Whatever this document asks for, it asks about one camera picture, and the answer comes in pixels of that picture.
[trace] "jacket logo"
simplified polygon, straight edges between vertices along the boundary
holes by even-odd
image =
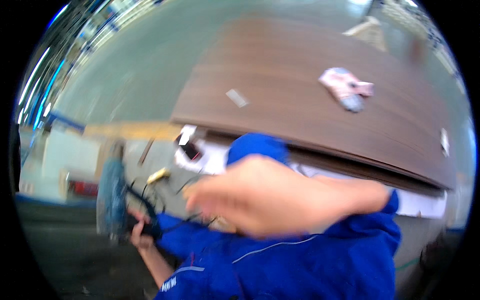
[[[166,292],[172,287],[174,287],[177,284],[177,277],[173,277],[172,279],[169,279],[165,281],[162,285],[162,288],[160,289],[162,292]]]

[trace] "black fisheye border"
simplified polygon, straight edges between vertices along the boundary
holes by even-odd
[[[471,99],[475,135],[478,141],[480,108],[476,101],[479,99],[476,86],[479,72],[475,65],[478,65],[479,3],[476,0],[414,1],[423,6],[436,22],[457,59],[468,96]],[[32,256],[17,215],[13,198],[15,195],[11,155],[13,144],[9,137],[17,130],[16,126],[11,126],[15,124],[12,110],[30,55],[51,18],[67,3],[68,1],[65,0],[16,0],[2,3],[2,13],[5,19],[0,28],[2,33],[0,37],[3,39],[2,47],[6,52],[4,52],[2,61],[4,108],[1,110],[3,115],[1,120],[4,125],[1,128],[3,140],[9,141],[2,168],[5,179],[1,183],[1,192],[4,195],[3,215],[7,217],[1,239],[5,253],[2,264],[5,299],[36,299],[40,296],[45,296],[47,299],[58,298]],[[474,199],[463,240],[448,270],[427,299],[455,299],[457,297],[465,298],[465,296],[470,298],[468,296],[479,294],[475,289],[474,279],[476,276],[471,276],[469,272],[473,269],[475,273],[475,268],[479,265],[476,255],[478,248],[474,246],[479,226],[478,201],[476,201],[477,183],[477,178],[475,178]]]

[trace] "black and red object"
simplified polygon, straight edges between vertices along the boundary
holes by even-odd
[[[181,138],[182,135],[179,135],[175,139],[175,143],[184,151],[185,155],[190,160],[200,159],[202,157],[202,153],[198,150],[197,146],[195,146],[195,143],[191,139],[188,139],[185,144],[180,144]]]

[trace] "wood grain surface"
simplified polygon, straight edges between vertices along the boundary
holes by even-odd
[[[327,28],[279,19],[239,19],[193,69],[171,120],[219,132],[266,132],[292,145],[368,163],[441,188],[455,186],[444,157],[444,104],[422,74],[387,53]],[[365,109],[344,110],[318,83],[344,67],[375,84]],[[226,96],[235,89],[249,102]]]

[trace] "teal power tool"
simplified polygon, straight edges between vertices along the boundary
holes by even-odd
[[[115,141],[110,149],[109,158],[103,165],[96,200],[97,234],[108,236],[112,245],[118,245],[127,240],[127,234],[138,223],[135,217],[127,213],[126,195],[131,193],[145,205],[151,220],[150,224],[145,224],[142,234],[150,235],[155,240],[161,239],[162,229],[154,207],[126,184],[125,168],[122,162],[124,149],[124,141]]]

